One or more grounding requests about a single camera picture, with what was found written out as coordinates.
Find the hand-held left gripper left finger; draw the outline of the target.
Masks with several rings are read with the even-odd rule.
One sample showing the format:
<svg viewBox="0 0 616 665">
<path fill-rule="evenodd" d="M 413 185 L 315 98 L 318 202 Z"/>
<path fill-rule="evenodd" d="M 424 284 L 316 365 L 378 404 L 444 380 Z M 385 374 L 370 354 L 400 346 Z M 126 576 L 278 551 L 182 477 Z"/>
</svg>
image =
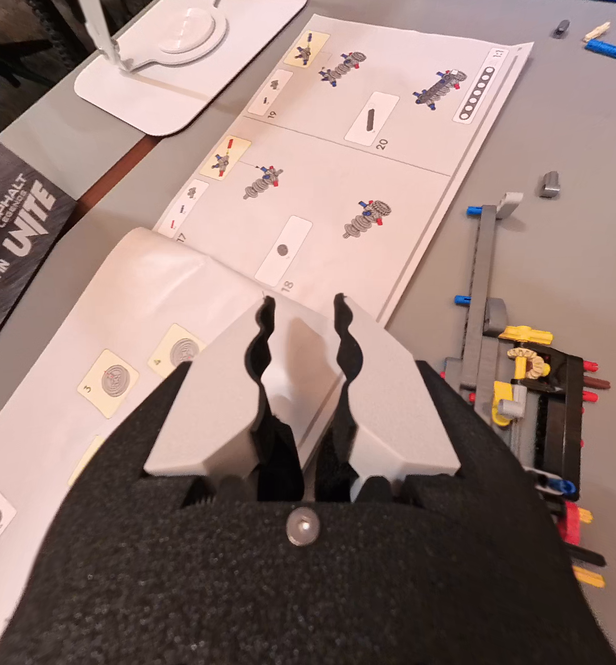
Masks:
<svg viewBox="0 0 616 665">
<path fill-rule="evenodd" d="M 264 297 L 194 359 L 147 458 L 148 474 L 245 478 L 270 461 L 275 426 L 262 376 L 275 307 Z"/>
</svg>

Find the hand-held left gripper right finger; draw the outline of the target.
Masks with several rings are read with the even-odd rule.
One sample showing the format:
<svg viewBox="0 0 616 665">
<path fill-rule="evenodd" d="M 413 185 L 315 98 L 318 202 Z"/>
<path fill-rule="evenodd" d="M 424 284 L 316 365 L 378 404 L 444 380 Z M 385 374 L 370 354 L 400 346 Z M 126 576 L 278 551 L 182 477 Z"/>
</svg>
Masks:
<svg viewBox="0 0 616 665">
<path fill-rule="evenodd" d="M 412 354 L 344 294 L 334 328 L 345 378 L 332 418 L 337 460 L 359 478 L 455 475 L 461 464 Z"/>
</svg>

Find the partly built lego chassis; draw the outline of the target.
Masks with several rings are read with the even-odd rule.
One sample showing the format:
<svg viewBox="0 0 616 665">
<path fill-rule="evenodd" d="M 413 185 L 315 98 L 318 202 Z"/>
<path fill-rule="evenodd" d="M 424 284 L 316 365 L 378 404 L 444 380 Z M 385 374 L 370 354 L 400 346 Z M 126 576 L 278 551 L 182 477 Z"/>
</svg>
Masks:
<svg viewBox="0 0 616 665">
<path fill-rule="evenodd" d="M 489 293 L 498 223 L 522 200 L 522 193 L 507 192 L 496 205 L 467 209 L 477 233 L 468 294 L 454 298 L 467 309 L 462 349 L 445 359 L 441 377 L 518 459 L 552 515 L 577 580 L 604 588 L 604 556 L 581 545 L 581 528 L 593 515 L 578 501 L 584 407 L 611 384 L 595 376 L 595 362 L 554 347 L 551 332 L 510 325 L 506 303 Z"/>
</svg>

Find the lego instruction booklet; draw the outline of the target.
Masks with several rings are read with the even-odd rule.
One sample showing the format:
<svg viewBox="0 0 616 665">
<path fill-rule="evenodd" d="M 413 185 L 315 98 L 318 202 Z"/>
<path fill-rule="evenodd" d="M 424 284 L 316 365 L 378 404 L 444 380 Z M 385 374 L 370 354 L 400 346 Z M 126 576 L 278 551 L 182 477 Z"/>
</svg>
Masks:
<svg viewBox="0 0 616 665">
<path fill-rule="evenodd" d="M 116 244 L 0 411 L 0 637 L 95 441 L 265 296 L 303 468 L 337 403 L 334 298 L 389 320 L 533 43 L 314 15 L 154 230 Z"/>
</svg>

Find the yellow car lego box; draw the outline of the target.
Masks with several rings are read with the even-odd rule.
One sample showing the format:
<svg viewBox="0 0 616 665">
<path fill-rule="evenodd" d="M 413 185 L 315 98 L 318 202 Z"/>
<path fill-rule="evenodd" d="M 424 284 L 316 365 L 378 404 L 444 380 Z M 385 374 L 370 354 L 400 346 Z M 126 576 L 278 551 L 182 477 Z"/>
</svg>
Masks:
<svg viewBox="0 0 616 665">
<path fill-rule="evenodd" d="M 0 331 L 77 203 L 0 143 Z"/>
</svg>

